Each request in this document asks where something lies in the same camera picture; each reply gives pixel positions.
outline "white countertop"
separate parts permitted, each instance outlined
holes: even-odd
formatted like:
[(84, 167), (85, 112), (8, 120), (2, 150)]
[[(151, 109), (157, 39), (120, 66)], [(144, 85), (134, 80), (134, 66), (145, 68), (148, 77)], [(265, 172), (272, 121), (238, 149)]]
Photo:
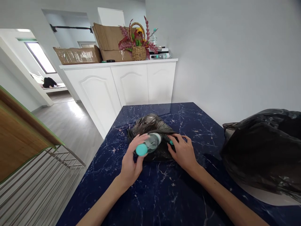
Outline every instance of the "white countertop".
[(77, 68), (112, 67), (112, 66), (120, 66), (120, 65), (167, 63), (167, 62), (176, 62), (176, 61), (178, 61), (177, 58), (165, 59), (165, 60), (127, 61), (127, 62), (114, 62), (114, 63), (72, 64), (72, 65), (61, 65), (60, 68), (64, 70), (69, 70), (69, 69), (77, 69)]

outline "metal wire rack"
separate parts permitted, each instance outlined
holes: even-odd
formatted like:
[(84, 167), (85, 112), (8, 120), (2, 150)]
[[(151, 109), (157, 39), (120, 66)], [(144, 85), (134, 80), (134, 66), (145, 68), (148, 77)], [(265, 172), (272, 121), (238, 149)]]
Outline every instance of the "metal wire rack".
[(61, 145), (32, 158), (0, 185), (0, 226), (54, 224), (85, 166)]

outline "hand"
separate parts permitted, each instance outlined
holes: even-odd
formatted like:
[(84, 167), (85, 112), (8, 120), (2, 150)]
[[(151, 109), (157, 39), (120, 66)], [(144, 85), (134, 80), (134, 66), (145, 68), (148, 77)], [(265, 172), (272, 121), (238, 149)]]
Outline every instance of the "hand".
[(142, 171), (142, 162), (146, 155), (139, 156), (137, 162), (134, 162), (133, 154), (136, 147), (139, 144), (144, 143), (144, 141), (148, 138), (147, 133), (143, 135), (137, 135), (132, 142), (129, 144), (129, 148), (126, 151), (123, 159), (122, 159), (122, 167), (121, 172), (118, 175), (119, 181), (121, 186), (127, 190), (131, 187), (135, 181), (137, 180), (138, 176)]
[(180, 134), (173, 134), (173, 136), (168, 135), (175, 146), (176, 152), (173, 151), (170, 144), (167, 144), (170, 154), (187, 173), (193, 173), (200, 165), (195, 159), (191, 139), (187, 136), (181, 136)]

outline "plastic bottle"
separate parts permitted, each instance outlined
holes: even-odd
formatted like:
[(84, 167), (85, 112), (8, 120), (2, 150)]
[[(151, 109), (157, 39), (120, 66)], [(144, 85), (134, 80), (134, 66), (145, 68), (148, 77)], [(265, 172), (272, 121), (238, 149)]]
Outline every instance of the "plastic bottle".
[(171, 59), (172, 58), (172, 54), (170, 53), (160, 53), (159, 55), (156, 55), (156, 60), (159, 59)]
[(143, 144), (139, 144), (136, 147), (136, 154), (143, 156), (146, 153), (152, 153), (157, 149), (162, 140), (162, 135), (158, 133), (150, 133), (148, 139)]
[(153, 44), (154, 44), (154, 46), (157, 46), (157, 37), (156, 37), (156, 35), (155, 34), (153, 34)]

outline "wicker basket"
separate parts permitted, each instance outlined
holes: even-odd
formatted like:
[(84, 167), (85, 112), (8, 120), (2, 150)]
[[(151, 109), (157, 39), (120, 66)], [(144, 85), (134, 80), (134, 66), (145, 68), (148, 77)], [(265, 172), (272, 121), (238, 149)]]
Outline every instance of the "wicker basket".
[(132, 43), (132, 55), (133, 55), (133, 59), (134, 61), (140, 61), (140, 60), (145, 60), (146, 59), (146, 49), (145, 49), (145, 46), (134, 46), (133, 45), (133, 39), (132, 39), (132, 34), (131, 34), (131, 30), (132, 30), (132, 27), (134, 25), (139, 25), (143, 31), (143, 38), (146, 39), (146, 36), (145, 36), (145, 31), (142, 27), (141, 24), (135, 22), (131, 25), (131, 27), (129, 28), (129, 37), (131, 39), (131, 43)]

